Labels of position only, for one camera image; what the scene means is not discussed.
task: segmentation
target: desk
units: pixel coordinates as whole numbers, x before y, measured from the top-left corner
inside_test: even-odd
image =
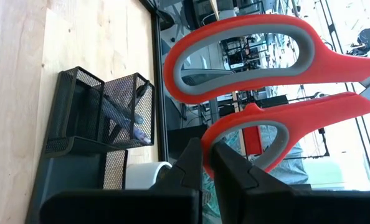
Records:
[[[0,223],[24,223],[57,73],[80,65],[153,83],[151,36],[138,0],[0,1]],[[157,161],[155,142],[128,162]]]

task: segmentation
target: red scissor handle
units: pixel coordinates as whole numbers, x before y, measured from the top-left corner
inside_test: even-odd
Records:
[[[223,39],[258,33],[282,33],[298,44],[300,56],[289,68],[267,68],[220,76],[196,86],[183,82],[181,66],[193,52]],[[164,62],[164,82],[183,103],[198,104],[235,90],[302,83],[362,82],[370,77],[370,58],[331,51],[305,21],[283,15],[239,16],[217,21],[182,38]]]
[[[203,135],[203,158],[206,172],[214,178],[209,165],[209,151],[227,133],[255,125],[277,127],[277,137],[271,146],[256,159],[255,165],[272,170],[290,149],[306,134],[346,119],[370,113],[370,101],[361,95],[346,92],[314,100],[260,109],[250,104],[214,123]]]

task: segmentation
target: mesh desk organizer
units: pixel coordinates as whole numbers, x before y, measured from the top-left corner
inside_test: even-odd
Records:
[[[128,151],[154,144],[154,86],[139,73],[104,82],[60,72],[26,223],[70,189],[123,189]]]

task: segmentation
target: black mesh pen holder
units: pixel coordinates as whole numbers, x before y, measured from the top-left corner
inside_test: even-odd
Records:
[[[105,83],[102,141],[120,148],[154,144],[154,86],[139,73]]]
[[[104,82],[81,67],[60,72],[45,155],[153,145],[154,86],[136,73]]]

